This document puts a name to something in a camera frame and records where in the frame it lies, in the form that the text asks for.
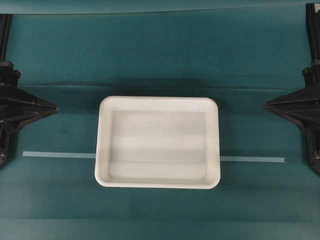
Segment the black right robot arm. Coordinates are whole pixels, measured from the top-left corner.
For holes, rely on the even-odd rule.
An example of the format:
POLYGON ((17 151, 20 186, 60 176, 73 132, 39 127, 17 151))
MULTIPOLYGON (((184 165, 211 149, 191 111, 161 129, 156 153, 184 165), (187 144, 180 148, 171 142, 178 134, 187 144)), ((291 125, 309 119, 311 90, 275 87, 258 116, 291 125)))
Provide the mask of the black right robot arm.
POLYGON ((320 66, 302 71, 305 87, 264 103, 264 109, 295 124, 304 134, 309 166, 320 172, 320 66))

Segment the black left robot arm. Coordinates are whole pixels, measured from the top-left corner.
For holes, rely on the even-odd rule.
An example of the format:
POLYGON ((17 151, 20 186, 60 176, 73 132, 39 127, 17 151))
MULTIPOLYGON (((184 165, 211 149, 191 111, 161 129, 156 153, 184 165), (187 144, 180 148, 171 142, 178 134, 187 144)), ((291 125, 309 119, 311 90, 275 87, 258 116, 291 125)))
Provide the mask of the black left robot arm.
POLYGON ((21 73, 9 61, 0 63, 0 165, 10 154, 12 134, 58 112, 58 106, 18 88, 21 73))

